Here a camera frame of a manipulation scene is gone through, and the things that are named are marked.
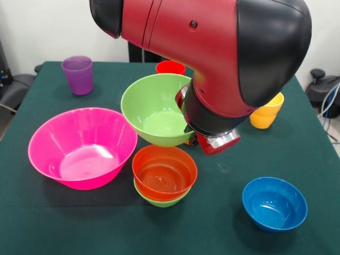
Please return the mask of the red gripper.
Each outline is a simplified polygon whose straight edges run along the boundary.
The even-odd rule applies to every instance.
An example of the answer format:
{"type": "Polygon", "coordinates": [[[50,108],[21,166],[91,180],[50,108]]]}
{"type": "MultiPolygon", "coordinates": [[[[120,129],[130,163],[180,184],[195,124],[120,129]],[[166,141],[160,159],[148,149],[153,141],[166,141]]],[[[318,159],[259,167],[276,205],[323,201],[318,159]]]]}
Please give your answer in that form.
{"type": "Polygon", "coordinates": [[[194,132],[189,146],[199,144],[206,155],[215,155],[240,140],[236,127],[241,123],[241,95],[236,86],[204,91],[199,84],[186,84],[175,101],[186,121],[184,133],[194,132]]]}

